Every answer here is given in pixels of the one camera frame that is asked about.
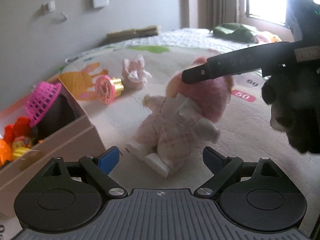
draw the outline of plush doll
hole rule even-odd
[[[12,146],[15,138],[24,136],[30,137],[31,127],[30,127],[30,119],[25,116],[20,116],[16,120],[15,124],[9,124],[4,128],[4,136],[3,139],[6,143]]]
[[[278,35],[272,34],[271,32],[259,32],[254,37],[254,42],[259,43],[260,41],[263,41],[265,43],[272,43],[272,42],[279,42],[281,39]]]
[[[145,71],[144,67],[144,59],[141,54],[137,55],[133,60],[125,58],[122,68],[122,83],[124,87],[135,90],[144,88],[148,82],[147,78],[152,77],[148,71]]]
[[[195,60],[196,65],[206,58]],[[220,131],[214,123],[230,100],[231,76],[185,84],[182,72],[169,81],[166,96],[146,95],[143,105],[152,113],[142,122],[126,149],[163,177],[174,173],[201,141],[217,143]]]

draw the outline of pink plush bunny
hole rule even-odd
[[[122,68],[123,85],[124,87],[140,90],[147,84],[148,77],[152,77],[151,74],[144,69],[144,59],[142,55],[137,55],[133,60],[125,58],[123,60]]]
[[[194,64],[205,62],[198,58]],[[222,117],[233,87],[231,76],[190,85],[181,75],[169,81],[165,97],[144,97],[143,105],[152,113],[126,146],[165,178],[183,166],[199,141],[217,143],[220,131],[214,123]]]

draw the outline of printed number 50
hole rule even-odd
[[[256,98],[254,96],[248,95],[248,94],[246,94],[242,91],[239,91],[239,90],[233,90],[232,95],[239,97],[239,98],[242,98],[248,102],[253,102],[256,100]]]
[[[250,98],[250,96],[249,95],[247,95],[247,94],[244,94],[244,93],[242,93],[242,92],[237,92],[236,94],[235,94],[237,97],[240,97],[240,98],[243,98],[243,99],[249,99]]]

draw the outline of green print on mat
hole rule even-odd
[[[170,52],[169,48],[164,46],[132,46],[128,49],[139,50],[139,51],[149,51],[155,54],[161,54],[163,52]]]

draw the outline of pink plush hood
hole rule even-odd
[[[206,62],[198,58],[195,63]],[[212,122],[218,122],[222,117],[230,100],[233,79],[231,76],[206,80],[195,84],[185,84],[182,81],[182,72],[178,72],[169,81],[166,96],[174,98],[178,93],[192,99],[203,111],[204,117]]]

